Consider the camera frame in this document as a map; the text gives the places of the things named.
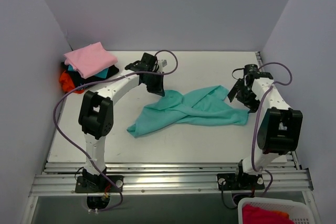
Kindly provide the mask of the teal t shirt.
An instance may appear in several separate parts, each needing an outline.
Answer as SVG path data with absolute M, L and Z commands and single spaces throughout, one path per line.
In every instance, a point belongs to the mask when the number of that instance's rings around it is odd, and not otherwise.
M 246 125 L 248 111 L 225 103 L 228 89 L 212 86 L 181 94 L 167 90 L 158 102 L 143 107 L 127 132 L 133 137 L 144 136 L 172 124 L 200 126 Z

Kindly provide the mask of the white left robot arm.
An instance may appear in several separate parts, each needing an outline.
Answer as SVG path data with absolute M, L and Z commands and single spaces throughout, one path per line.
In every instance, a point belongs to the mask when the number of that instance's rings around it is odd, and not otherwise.
M 82 176 L 87 186 L 94 192 L 105 188 L 106 163 L 104 148 L 106 136 L 114 123 L 113 107 L 130 90 L 146 85 L 147 92 L 165 96 L 163 88 L 163 69 L 166 60 L 144 53 L 140 60 L 125 66 L 118 76 L 120 80 L 99 89 L 87 91 L 82 100 L 79 113 L 79 124 L 86 140 L 86 164 Z

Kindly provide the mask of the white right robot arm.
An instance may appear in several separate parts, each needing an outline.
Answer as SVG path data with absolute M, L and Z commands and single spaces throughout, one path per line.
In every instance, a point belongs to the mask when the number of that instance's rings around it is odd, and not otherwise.
M 260 175 L 279 156 L 295 151 L 300 138 L 303 114 L 280 95 L 280 82 L 258 77 L 239 78 L 228 94 L 256 113 L 251 154 L 242 160 L 242 170 L 233 175 L 236 187 L 244 189 L 252 175 Z

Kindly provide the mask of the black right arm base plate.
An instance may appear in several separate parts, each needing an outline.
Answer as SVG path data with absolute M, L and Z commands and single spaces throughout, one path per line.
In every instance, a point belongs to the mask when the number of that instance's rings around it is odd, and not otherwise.
M 219 190 L 262 190 L 265 183 L 261 175 L 236 175 L 235 173 L 219 173 L 216 175 Z

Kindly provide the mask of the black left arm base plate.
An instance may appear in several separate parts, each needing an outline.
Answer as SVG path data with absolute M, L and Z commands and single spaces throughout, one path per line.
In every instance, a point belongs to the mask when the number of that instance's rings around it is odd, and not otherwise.
M 99 176 L 96 181 L 91 181 L 83 176 L 77 177 L 75 193 L 118 193 L 122 191 L 124 177 L 121 175 L 107 175 L 115 183 L 111 185 L 104 177 Z

